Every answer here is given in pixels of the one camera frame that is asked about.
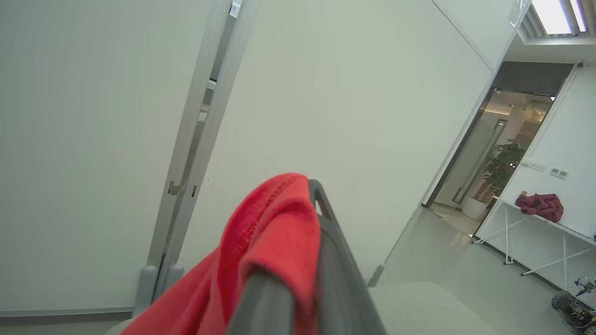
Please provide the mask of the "ceiling light panel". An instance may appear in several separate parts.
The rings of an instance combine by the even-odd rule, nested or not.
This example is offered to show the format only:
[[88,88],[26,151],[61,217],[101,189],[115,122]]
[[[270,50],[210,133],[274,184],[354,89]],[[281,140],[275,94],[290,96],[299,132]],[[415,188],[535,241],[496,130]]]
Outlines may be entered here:
[[532,6],[546,35],[588,32],[582,0],[532,0]]

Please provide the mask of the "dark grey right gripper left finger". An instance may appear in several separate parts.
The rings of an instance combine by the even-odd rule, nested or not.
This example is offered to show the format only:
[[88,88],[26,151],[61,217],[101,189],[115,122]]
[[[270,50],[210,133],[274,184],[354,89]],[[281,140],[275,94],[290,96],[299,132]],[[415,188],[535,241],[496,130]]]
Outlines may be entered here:
[[252,271],[226,335],[294,335],[295,298],[277,276]]

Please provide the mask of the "white plant pot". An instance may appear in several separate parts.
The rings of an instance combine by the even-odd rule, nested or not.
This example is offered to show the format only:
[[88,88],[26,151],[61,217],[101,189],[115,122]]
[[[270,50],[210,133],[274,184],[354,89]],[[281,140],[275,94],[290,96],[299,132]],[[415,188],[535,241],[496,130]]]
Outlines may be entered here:
[[485,209],[488,207],[486,203],[477,200],[473,197],[466,197],[462,202],[462,214],[470,219],[477,220]]

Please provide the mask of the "green potted plant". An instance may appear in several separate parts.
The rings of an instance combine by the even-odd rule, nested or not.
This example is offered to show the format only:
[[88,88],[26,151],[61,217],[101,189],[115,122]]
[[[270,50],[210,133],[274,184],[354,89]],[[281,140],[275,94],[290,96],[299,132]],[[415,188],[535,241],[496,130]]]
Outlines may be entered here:
[[527,147],[518,139],[508,139],[507,143],[494,147],[494,155],[489,158],[484,170],[484,180],[493,195],[501,195],[526,150]]

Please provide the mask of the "small wheeled robot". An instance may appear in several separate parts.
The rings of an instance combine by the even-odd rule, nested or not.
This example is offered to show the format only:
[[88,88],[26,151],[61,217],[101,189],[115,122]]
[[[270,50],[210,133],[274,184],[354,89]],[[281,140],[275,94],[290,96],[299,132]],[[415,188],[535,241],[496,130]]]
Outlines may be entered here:
[[575,335],[596,335],[596,309],[585,305],[579,297],[596,293],[596,278],[579,277],[574,281],[577,294],[559,291],[551,299],[551,307],[558,310],[563,324]]

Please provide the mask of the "grey double partition post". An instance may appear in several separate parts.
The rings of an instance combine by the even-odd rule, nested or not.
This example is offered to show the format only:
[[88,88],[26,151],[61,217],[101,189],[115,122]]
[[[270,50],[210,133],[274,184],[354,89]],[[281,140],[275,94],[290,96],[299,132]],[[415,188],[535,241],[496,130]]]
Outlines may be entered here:
[[209,5],[176,144],[132,316],[157,301],[185,271],[178,260],[261,0]]

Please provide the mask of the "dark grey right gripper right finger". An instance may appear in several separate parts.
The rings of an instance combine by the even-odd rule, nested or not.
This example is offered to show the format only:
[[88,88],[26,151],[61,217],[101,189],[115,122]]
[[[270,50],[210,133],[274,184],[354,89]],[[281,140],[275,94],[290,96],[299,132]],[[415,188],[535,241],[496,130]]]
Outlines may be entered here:
[[309,180],[321,239],[317,269],[319,335],[386,335],[322,184]]

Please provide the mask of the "grey partition bottom rail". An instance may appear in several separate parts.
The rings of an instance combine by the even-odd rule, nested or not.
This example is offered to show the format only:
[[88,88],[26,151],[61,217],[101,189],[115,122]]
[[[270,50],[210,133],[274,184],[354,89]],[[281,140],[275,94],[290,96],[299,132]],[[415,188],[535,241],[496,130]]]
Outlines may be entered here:
[[103,322],[130,318],[132,307],[98,309],[0,310],[0,323]]

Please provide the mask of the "white folding table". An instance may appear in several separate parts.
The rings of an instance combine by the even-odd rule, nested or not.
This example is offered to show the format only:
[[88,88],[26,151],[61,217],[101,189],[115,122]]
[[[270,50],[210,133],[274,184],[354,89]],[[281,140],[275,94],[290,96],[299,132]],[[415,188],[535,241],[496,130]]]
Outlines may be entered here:
[[504,265],[523,268],[520,276],[542,276],[566,288],[580,278],[596,279],[596,240],[538,215],[524,214],[509,200],[493,197],[492,207],[472,244],[503,254]]

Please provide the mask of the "red and white garment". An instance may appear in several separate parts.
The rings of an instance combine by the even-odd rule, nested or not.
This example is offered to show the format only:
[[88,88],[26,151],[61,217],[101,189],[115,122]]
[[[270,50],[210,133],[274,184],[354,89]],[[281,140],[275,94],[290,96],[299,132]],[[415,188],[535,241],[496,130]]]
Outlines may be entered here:
[[303,174],[279,174],[236,208],[221,243],[121,335],[225,335],[249,274],[259,267],[296,298],[295,335],[318,335],[321,229]]

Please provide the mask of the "maroon cloth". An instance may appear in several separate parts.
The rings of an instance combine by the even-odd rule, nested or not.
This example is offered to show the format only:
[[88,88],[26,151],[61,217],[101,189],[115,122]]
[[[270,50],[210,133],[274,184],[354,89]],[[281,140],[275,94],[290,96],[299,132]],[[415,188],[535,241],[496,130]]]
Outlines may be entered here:
[[555,194],[535,194],[531,196],[520,195],[515,205],[520,208],[522,214],[538,215],[548,221],[560,222],[564,213],[564,207]]

